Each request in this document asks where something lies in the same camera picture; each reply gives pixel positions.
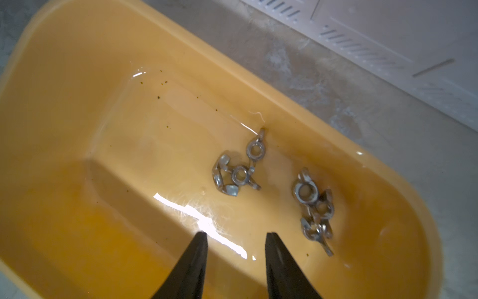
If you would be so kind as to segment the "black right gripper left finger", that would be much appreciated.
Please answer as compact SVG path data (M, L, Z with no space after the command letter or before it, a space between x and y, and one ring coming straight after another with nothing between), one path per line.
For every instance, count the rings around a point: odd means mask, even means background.
M152 299L201 299L207 254L207 234L198 232Z

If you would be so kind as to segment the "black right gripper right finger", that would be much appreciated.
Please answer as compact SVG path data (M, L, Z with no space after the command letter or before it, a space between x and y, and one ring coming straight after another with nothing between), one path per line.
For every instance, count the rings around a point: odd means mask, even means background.
M265 256L270 299L322 298L275 232L266 235Z

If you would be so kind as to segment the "yellow oval storage tray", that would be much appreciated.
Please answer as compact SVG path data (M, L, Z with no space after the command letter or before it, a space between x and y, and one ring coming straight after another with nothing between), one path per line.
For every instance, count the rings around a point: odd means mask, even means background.
M216 190L225 151L330 189L334 255L278 195ZM141 1L50 1L1 76L1 271L38 299L148 299L197 231L204 297L264 299L276 232L325 299L436 299L438 229L396 172Z

